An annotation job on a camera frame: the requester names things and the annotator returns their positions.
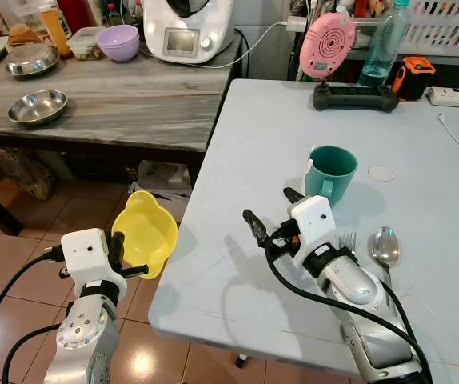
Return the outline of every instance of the pink speaker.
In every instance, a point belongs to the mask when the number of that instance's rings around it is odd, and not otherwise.
[[[312,78],[332,74],[354,44],[356,26],[344,14],[323,14],[309,28],[299,58],[302,71]]]

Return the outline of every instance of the metal fork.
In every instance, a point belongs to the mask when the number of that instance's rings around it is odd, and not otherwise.
[[[349,250],[356,254],[356,232],[353,230],[346,230],[343,235],[339,236],[340,248],[346,246]]]

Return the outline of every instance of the stainless steel bowl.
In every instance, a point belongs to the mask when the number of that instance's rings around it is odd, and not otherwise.
[[[68,98],[60,90],[39,90],[20,98],[7,111],[12,122],[25,126],[40,126],[61,116]]]
[[[6,57],[6,69],[15,78],[44,74],[59,62],[57,48],[43,42],[16,46]]]

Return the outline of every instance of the yellow plastic bowl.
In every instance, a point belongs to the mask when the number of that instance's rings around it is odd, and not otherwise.
[[[141,275],[147,279],[160,274],[178,239],[178,226],[173,216],[144,190],[130,196],[112,225],[112,234],[115,232],[125,235],[124,260],[131,266],[147,264],[148,274]]]

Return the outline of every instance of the spoon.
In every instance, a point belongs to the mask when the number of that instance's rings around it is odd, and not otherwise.
[[[372,234],[371,255],[373,260],[384,270],[385,283],[391,288],[389,268],[397,264],[400,258],[400,246],[395,232],[388,226],[383,226]],[[386,295],[386,304],[396,316],[397,311],[395,306],[390,305],[389,295]]]

